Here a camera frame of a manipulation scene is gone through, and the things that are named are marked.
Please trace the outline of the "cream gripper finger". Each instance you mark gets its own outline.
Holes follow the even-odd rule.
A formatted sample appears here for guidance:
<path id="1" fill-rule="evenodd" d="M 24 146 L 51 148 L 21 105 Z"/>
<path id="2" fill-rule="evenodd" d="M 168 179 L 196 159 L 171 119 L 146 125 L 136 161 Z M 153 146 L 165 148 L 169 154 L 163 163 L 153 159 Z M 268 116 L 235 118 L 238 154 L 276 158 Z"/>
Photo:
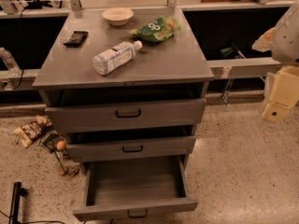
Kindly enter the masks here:
<path id="1" fill-rule="evenodd" d="M 275 74 L 268 73 L 264 87 L 262 120 L 279 123 L 299 101 L 299 68 L 282 67 Z"/>

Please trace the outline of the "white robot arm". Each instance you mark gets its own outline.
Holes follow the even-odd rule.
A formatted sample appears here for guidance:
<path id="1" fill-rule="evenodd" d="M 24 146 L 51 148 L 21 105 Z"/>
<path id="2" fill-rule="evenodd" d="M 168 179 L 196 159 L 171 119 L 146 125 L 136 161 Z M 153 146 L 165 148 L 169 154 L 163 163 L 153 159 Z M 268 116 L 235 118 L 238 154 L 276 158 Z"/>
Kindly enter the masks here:
<path id="1" fill-rule="evenodd" d="M 276 25 L 272 58 L 283 65 L 274 75 L 262 119 L 281 122 L 299 101 L 299 1 L 295 1 Z"/>

